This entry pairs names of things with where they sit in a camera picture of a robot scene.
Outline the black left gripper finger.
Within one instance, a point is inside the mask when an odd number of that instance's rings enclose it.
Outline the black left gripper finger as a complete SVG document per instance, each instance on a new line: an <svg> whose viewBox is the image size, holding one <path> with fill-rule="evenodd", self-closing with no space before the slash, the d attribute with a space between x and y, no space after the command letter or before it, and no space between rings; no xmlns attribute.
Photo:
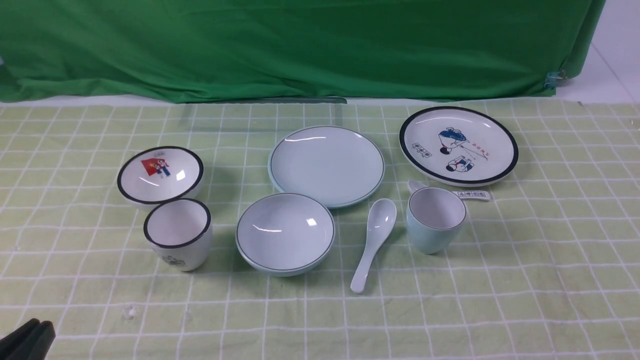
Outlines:
<svg viewBox="0 0 640 360"><path fill-rule="evenodd" d="M55 340L52 321L32 318L0 340L2 360L44 360Z"/></svg>

